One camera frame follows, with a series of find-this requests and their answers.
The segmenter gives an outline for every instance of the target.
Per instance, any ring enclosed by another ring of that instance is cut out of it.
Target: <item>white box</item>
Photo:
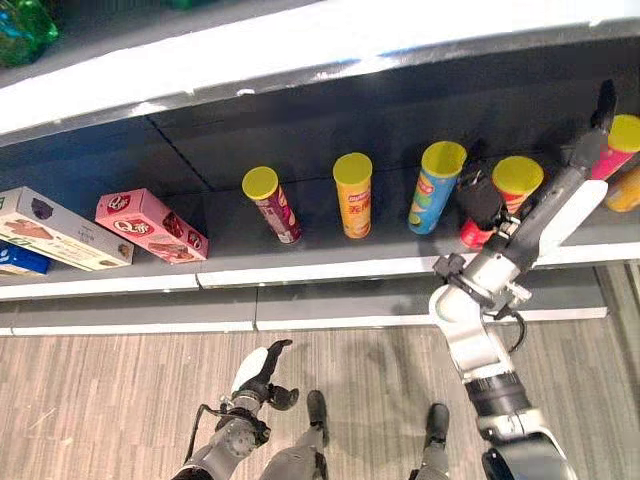
[[[27,187],[0,193],[0,238],[82,270],[133,257],[133,244]]]

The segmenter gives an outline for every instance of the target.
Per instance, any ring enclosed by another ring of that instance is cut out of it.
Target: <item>shelving unit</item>
[[[46,277],[0,278],[4,334],[428,324],[426,311],[392,302],[432,290],[439,256],[474,253],[453,202],[431,235],[406,226],[424,148],[480,140],[487,170],[524,154],[552,176],[604,79],[619,112],[640,112],[640,10],[627,0],[510,2],[508,16],[500,2],[467,0],[68,3],[61,40],[0,72],[0,191],[28,185],[93,218],[100,195],[149,188],[207,233],[211,253],[171,266],[137,249],[131,267],[55,263]],[[360,241],[342,233],[331,178],[351,151],[374,163],[373,231]],[[261,164],[302,223],[295,245],[239,190]],[[591,270],[575,267],[639,258],[640,212],[600,207],[525,277],[544,279],[534,290],[549,299],[525,316],[604,316],[595,280],[582,283]],[[555,278],[563,294],[544,293]],[[306,306],[327,313],[305,317]]]

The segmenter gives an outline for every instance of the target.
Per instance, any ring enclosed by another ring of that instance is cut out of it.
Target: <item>product packaging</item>
[[[169,263],[207,259],[207,238],[146,188],[103,195],[96,222]]]
[[[0,241],[0,274],[44,275],[49,262],[44,255]]]
[[[606,180],[638,151],[640,118],[634,115],[616,115],[607,146],[600,153],[600,160],[591,169],[591,178]]]
[[[349,238],[364,238],[371,231],[372,173],[373,164],[362,153],[343,155],[333,165],[342,227]]]
[[[242,179],[242,190],[258,206],[271,229],[282,243],[294,243],[301,235],[300,224],[269,167],[249,170]]]
[[[433,231],[462,171],[467,151],[455,142],[436,142],[422,154],[416,191],[409,210],[409,228]]]
[[[27,187],[0,193],[0,239],[89,271],[133,256],[129,242]]]
[[[640,166],[625,173],[612,187],[605,200],[614,212],[630,212],[640,205]]]
[[[491,181],[504,198],[509,213],[516,213],[543,179],[542,167],[534,160],[520,156],[500,160],[491,174]],[[460,230],[460,240],[469,248],[480,249],[492,234],[492,231],[480,230],[473,220],[467,219]]]

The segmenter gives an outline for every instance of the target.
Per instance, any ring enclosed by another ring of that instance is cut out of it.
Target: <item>pink box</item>
[[[146,188],[103,195],[96,222],[169,263],[207,259],[209,240]]]

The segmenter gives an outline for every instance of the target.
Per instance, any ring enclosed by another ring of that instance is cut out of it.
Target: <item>yellow lid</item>
[[[453,177],[462,170],[467,151],[455,142],[436,142],[422,154],[422,168],[434,177]]]
[[[498,162],[491,174],[493,184],[503,192],[529,195],[540,186],[544,171],[528,157],[507,157]]]
[[[278,188],[278,175],[269,167],[252,168],[242,179],[242,190],[251,200],[264,200]]]
[[[640,118],[635,115],[616,115],[609,134],[609,146],[625,153],[640,150]]]
[[[373,164],[363,153],[343,155],[333,165],[333,178],[342,185],[357,185],[373,173]]]

